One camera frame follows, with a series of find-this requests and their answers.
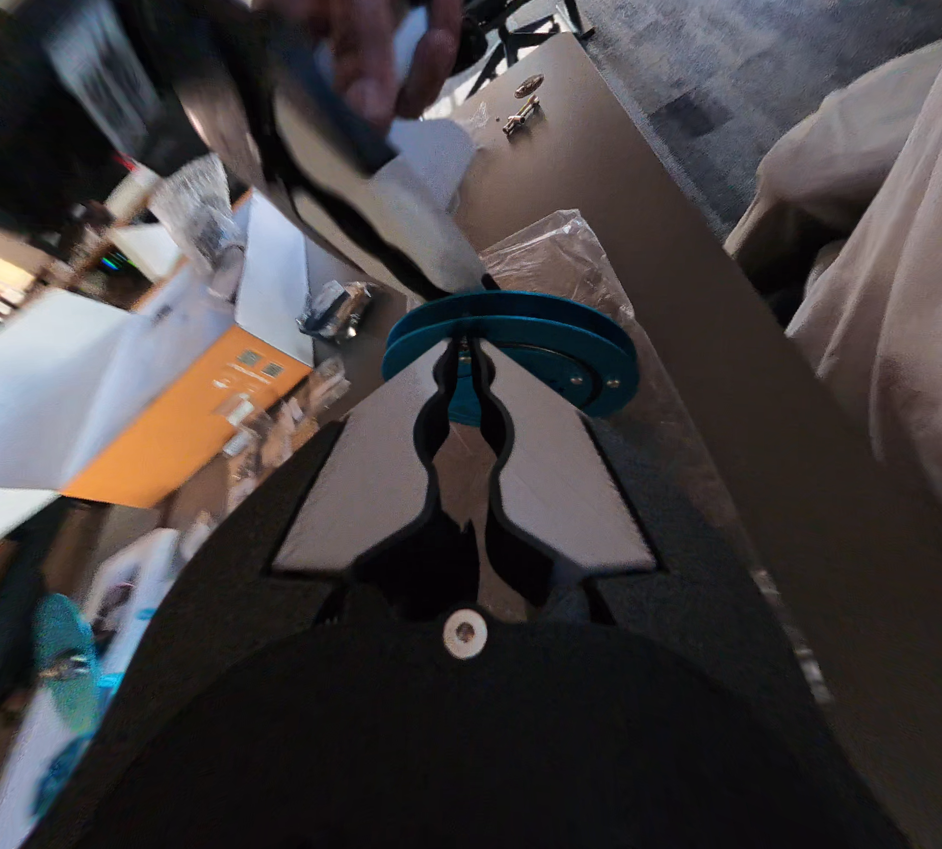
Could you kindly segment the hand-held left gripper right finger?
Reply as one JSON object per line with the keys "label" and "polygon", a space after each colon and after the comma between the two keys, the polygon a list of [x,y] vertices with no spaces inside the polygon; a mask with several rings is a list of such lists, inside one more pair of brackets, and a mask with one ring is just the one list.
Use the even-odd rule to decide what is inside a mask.
{"label": "hand-held left gripper right finger", "polygon": [[557,587],[656,571],[657,558],[582,413],[486,339],[475,340],[479,431],[495,463],[485,549],[533,607]]}

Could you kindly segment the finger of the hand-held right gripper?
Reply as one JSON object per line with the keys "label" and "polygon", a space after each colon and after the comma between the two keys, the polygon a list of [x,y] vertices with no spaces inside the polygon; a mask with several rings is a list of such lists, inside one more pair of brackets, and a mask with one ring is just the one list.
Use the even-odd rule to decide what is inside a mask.
{"label": "finger of the hand-held right gripper", "polygon": [[445,298],[445,290],[343,198],[320,189],[289,187],[288,201],[312,238],[369,278],[419,301]]}
{"label": "finger of the hand-held right gripper", "polygon": [[320,189],[359,209],[376,231],[415,261],[445,297],[494,289],[477,249],[453,217],[459,190],[476,159],[477,145],[447,118],[396,120],[393,157],[374,172],[355,165],[339,141],[315,122],[314,105],[300,95],[276,96],[276,132],[297,175],[279,182],[276,203],[310,241],[288,201],[289,187]]}

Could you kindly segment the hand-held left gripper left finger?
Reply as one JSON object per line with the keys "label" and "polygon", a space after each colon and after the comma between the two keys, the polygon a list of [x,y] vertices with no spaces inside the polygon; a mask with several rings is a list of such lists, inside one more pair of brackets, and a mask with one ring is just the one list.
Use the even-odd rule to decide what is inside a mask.
{"label": "hand-held left gripper left finger", "polygon": [[406,620],[477,603],[474,527],[445,512],[434,466],[460,350],[454,339],[437,341],[347,413],[273,572],[367,585]]}

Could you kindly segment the blue round metal turntable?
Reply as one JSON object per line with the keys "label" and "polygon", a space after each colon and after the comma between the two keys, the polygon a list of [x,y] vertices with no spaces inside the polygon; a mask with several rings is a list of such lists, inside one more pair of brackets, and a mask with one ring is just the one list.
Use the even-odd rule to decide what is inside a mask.
{"label": "blue round metal turntable", "polygon": [[605,313],[546,293],[501,289],[454,294],[403,316],[386,339],[383,379],[453,338],[488,340],[590,417],[620,411],[639,388],[635,345]]}

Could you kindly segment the black antistatic bag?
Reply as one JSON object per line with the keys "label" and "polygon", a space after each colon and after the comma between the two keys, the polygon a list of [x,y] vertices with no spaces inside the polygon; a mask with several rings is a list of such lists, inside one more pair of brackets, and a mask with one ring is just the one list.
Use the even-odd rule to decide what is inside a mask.
{"label": "black antistatic bag", "polygon": [[300,334],[330,343],[355,338],[378,289],[368,281],[334,279],[309,290],[296,320]]}

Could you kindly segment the pile of small screw bags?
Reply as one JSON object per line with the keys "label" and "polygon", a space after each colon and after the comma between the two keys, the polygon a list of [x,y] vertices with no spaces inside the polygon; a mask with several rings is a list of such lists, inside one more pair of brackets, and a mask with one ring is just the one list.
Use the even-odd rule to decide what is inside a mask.
{"label": "pile of small screw bags", "polygon": [[342,357],[332,355],[314,367],[288,396],[267,410],[253,409],[236,422],[221,449],[225,499],[218,517],[229,517],[320,429],[320,418],[350,389]]}

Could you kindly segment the bubble wrap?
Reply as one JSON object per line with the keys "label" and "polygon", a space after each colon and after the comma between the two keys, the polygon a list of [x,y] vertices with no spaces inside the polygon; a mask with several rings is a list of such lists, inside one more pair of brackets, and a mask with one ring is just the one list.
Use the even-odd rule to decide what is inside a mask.
{"label": "bubble wrap", "polygon": [[149,197],[148,208],[203,277],[218,272],[227,251],[245,246],[225,167],[214,152],[161,180]]}

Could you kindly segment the small metal clip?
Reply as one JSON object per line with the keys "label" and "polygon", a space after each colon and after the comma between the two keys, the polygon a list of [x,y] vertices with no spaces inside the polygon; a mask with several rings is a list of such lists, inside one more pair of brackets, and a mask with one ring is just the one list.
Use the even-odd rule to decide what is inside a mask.
{"label": "small metal clip", "polygon": [[502,132],[505,137],[511,139],[512,136],[522,130],[540,110],[540,99],[538,95],[534,93],[527,98],[524,104],[515,113],[512,113],[508,117],[507,121],[502,126]]}

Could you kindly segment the large clear plastic bag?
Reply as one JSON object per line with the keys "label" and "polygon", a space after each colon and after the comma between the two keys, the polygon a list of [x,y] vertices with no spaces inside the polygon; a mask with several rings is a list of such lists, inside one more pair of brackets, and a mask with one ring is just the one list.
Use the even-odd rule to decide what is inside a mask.
{"label": "large clear plastic bag", "polygon": [[747,534],[733,499],[595,232],[576,209],[551,213],[486,248],[482,259],[499,286],[548,293],[596,309],[621,325],[638,355],[639,389],[606,424],[640,448],[659,479],[682,493],[735,545],[784,629],[818,705],[833,696],[818,660]]}

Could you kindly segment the orange and white cardboard box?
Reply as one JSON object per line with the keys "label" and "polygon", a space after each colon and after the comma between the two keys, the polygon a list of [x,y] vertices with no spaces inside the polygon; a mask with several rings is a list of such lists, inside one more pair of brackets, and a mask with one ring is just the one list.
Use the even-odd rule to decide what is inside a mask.
{"label": "orange and white cardboard box", "polygon": [[234,301],[183,266],[133,311],[47,290],[2,326],[1,486],[149,508],[314,365],[306,239],[265,196]]}

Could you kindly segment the blue semicircular metal plate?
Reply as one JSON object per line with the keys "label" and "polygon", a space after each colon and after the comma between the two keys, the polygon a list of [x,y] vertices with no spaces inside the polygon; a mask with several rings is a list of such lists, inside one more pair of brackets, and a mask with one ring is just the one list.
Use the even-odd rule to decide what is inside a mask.
{"label": "blue semicircular metal plate", "polygon": [[33,622],[37,677],[62,723],[90,736],[100,723],[101,676],[92,630],[77,606],[61,594],[43,597]]}

